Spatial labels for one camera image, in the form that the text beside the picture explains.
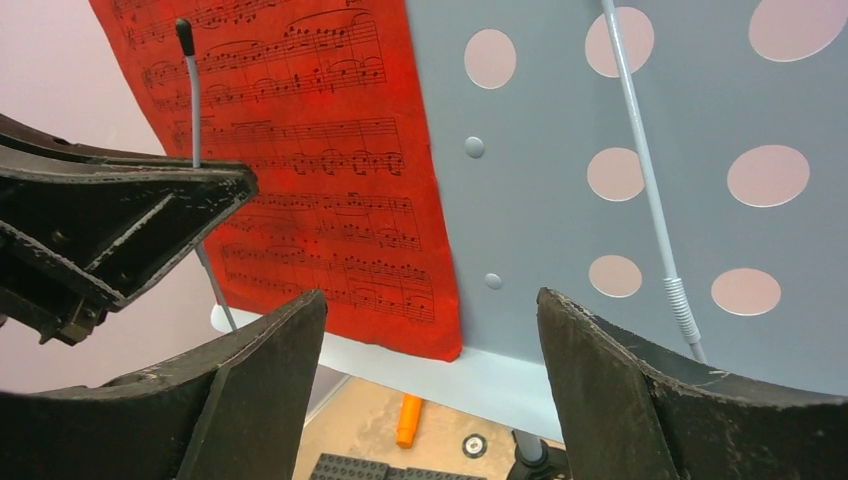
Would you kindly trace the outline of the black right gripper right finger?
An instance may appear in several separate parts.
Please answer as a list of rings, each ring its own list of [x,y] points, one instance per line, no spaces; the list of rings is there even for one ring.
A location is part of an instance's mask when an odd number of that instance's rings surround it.
[[[576,479],[843,479],[847,400],[736,375],[561,293],[537,325]]]

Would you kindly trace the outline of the red sheet music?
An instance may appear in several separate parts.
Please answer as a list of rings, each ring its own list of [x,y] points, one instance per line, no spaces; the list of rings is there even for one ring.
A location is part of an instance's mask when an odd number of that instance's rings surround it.
[[[451,362],[457,280],[401,1],[95,1],[165,152],[192,150],[191,24],[201,154],[259,192],[205,247],[233,310],[319,289],[329,333]]]

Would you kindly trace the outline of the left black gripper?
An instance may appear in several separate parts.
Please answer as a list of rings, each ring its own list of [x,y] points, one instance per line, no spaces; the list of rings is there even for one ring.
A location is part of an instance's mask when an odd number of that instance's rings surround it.
[[[70,143],[4,114],[1,144],[1,313],[40,344],[86,340],[258,192],[238,162]]]

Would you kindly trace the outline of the light blue music stand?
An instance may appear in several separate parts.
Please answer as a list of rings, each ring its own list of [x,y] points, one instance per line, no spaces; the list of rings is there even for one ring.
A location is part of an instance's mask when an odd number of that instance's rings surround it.
[[[632,93],[586,57],[598,1],[438,8],[409,12],[468,348],[328,336],[326,366],[548,434],[541,289],[682,352],[647,192],[590,184],[615,170],[597,154],[636,144],[635,108],[711,366],[847,400],[845,2],[633,2],[654,44]]]

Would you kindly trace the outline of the orange toy microphone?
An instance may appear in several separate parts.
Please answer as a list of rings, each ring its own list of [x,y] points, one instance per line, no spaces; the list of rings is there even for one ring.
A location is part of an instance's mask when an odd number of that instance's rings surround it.
[[[418,430],[423,400],[420,397],[405,394],[403,396],[396,428],[396,445],[402,449],[413,446]]]

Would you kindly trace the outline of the dark grey building baseplate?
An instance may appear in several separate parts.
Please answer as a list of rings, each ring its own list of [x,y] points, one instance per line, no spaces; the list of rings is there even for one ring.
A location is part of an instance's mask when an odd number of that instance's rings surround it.
[[[387,463],[322,453],[310,480],[483,480],[483,477],[419,468],[398,468]]]

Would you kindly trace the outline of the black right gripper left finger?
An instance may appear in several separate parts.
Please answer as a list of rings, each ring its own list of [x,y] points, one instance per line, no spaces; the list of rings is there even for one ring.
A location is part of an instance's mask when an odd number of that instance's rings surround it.
[[[5,479],[288,479],[324,294],[100,387],[1,396]]]

